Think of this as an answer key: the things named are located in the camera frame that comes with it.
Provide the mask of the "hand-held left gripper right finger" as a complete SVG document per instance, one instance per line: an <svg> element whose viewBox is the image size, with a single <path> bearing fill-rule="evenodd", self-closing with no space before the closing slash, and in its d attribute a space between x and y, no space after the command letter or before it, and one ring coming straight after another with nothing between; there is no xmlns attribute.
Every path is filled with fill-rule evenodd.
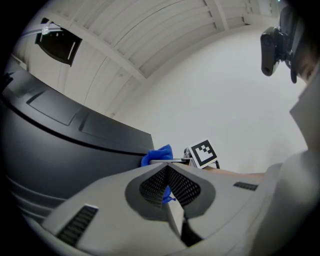
<svg viewBox="0 0 320 256"><path fill-rule="evenodd" d="M167 166L169 185L183 214L177 226L167 211L171 240L252 240L265 216L264 173Z"/></svg>

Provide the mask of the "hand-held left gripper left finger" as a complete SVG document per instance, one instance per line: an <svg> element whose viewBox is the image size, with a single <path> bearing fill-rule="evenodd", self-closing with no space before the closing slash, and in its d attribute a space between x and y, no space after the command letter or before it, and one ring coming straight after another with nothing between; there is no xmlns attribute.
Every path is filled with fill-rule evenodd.
<svg viewBox="0 0 320 256"><path fill-rule="evenodd" d="M56 208L42 223L67 255L165 256L186 245L162 206L168 164L101 178Z"/></svg>

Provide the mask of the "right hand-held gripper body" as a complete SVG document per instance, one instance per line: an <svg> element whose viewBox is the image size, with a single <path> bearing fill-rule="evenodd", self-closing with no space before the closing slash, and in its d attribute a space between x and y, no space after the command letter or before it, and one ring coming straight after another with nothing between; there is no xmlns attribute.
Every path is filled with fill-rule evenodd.
<svg viewBox="0 0 320 256"><path fill-rule="evenodd" d="M216 164L217 168L220 168L218 156L214 151L211 140L208 137L190 144L187 149L189 150L197 168L203 169L211 164Z"/></svg>

